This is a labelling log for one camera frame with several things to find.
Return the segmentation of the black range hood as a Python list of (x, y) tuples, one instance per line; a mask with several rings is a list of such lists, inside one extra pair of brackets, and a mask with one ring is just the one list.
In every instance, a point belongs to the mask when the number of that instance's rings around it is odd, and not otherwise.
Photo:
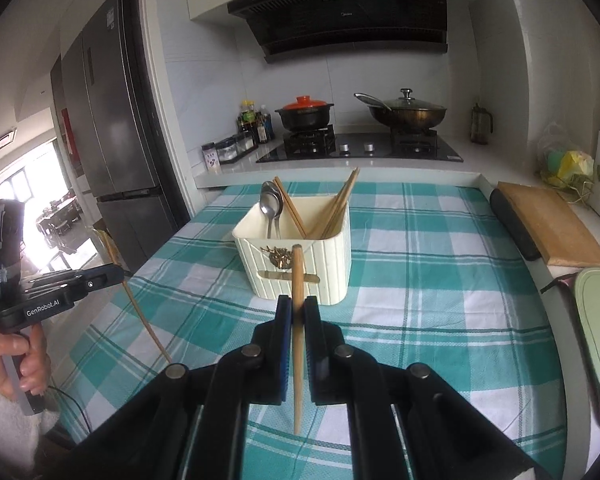
[(342, 50), (448, 50), (448, 0), (232, 0), (268, 62)]

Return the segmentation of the grey refrigerator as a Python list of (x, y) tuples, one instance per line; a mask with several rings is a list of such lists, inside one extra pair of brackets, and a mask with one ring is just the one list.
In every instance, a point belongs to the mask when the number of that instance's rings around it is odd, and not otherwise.
[(135, 273), (188, 221), (126, 0), (105, 0), (60, 61), (72, 140), (106, 229)]

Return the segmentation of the yellow green plastic bag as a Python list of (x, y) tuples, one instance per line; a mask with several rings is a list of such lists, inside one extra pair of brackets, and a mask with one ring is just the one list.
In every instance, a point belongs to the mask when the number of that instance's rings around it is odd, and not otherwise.
[(541, 180), (568, 204), (586, 204), (593, 192), (594, 158), (571, 141), (567, 130), (550, 122), (536, 141)]

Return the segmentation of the steel spoon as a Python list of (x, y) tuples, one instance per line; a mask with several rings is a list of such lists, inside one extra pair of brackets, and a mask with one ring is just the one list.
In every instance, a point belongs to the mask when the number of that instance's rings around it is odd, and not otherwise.
[(279, 192), (275, 190), (271, 190), (270, 194), (275, 198), (275, 207), (274, 207), (274, 229), (277, 238), (281, 238), (280, 235), (280, 217), (282, 216), (282, 212), (284, 210), (284, 200), (283, 197), (280, 196)]
[(275, 185), (271, 181), (265, 181), (261, 186), (259, 206), (260, 211), (266, 219), (266, 237), (270, 238), (272, 233), (275, 198), (270, 194), (271, 190), (276, 190)]

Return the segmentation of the sauce bottles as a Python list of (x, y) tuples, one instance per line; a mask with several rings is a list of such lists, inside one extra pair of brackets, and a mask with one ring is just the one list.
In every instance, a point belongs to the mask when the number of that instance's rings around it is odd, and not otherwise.
[(271, 114), (265, 106), (256, 107), (251, 100), (242, 100), (238, 124), (248, 130), (257, 144), (267, 144), (274, 139)]

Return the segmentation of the dark glass press jug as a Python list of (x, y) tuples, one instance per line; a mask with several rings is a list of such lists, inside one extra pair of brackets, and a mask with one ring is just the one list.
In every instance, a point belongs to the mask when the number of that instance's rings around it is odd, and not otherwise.
[(493, 132), (493, 115), (478, 103), (471, 109), (469, 140), (480, 145), (489, 144), (489, 136)]

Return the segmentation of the black gas stove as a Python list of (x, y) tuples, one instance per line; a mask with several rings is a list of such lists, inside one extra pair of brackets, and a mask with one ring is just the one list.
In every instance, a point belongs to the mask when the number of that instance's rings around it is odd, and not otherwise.
[(286, 133), (283, 144), (258, 159), (266, 162), (336, 158), (400, 158), (464, 162), (434, 130), (336, 133), (332, 126)]

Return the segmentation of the white spice shaker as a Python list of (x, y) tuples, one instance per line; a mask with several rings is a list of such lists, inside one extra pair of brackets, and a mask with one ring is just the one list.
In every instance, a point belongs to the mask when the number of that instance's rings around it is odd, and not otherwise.
[(209, 171), (218, 171), (220, 169), (220, 159), (218, 151), (216, 150), (215, 143), (210, 142), (201, 145), (202, 156), (204, 156), (204, 163)]

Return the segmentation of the black pot orange lid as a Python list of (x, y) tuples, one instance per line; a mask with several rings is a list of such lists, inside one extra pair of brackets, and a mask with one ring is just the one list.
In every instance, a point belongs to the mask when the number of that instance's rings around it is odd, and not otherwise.
[(283, 127), (294, 133), (326, 128), (330, 124), (330, 111), (334, 104), (314, 100), (310, 96), (297, 96), (289, 103), (276, 110)]

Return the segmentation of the wooden cutting board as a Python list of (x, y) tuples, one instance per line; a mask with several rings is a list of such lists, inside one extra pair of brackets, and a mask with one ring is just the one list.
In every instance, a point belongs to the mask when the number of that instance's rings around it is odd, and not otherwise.
[(556, 191), (503, 181), (496, 188), (513, 207), (548, 266), (600, 266), (600, 244)]

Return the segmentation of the spice jar rack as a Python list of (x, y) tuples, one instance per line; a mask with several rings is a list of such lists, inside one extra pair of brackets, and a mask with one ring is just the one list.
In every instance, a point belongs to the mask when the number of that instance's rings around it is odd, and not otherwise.
[(215, 143), (215, 151), (221, 165), (231, 164), (257, 148), (251, 134), (236, 133)]

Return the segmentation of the wok with glass lid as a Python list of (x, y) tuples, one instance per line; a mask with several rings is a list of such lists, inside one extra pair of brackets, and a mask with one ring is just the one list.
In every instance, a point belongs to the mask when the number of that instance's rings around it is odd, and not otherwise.
[(443, 122), (444, 106), (415, 99), (411, 88), (400, 92), (400, 98), (385, 101), (363, 92), (354, 92), (353, 96), (368, 107), (376, 122), (391, 129), (423, 132)]

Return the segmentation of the teal plaid tablecloth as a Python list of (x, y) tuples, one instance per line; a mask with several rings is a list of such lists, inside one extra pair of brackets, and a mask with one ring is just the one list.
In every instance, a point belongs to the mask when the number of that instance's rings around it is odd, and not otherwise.
[[(197, 368), (272, 318), (253, 295), (232, 232), (257, 201), (231, 186), (131, 280), (172, 360)], [(475, 188), (359, 183), (350, 200), (346, 298), (321, 316), (349, 344), (397, 367), (431, 366), (559, 478), (566, 455), (562, 369), (550, 322), (514, 242)], [(166, 365), (126, 296), (61, 359), (61, 425), (82, 440)]]

